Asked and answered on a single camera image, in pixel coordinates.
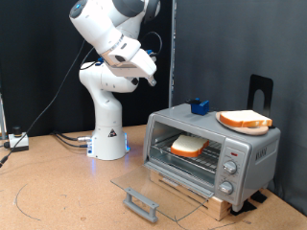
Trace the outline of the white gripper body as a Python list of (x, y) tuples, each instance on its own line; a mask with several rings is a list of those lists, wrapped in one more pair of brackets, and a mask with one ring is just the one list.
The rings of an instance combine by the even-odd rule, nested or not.
[(136, 39), (124, 38), (107, 57), (108, 67), (116, 76), (150, 78), (156, 71), (154, 61)]

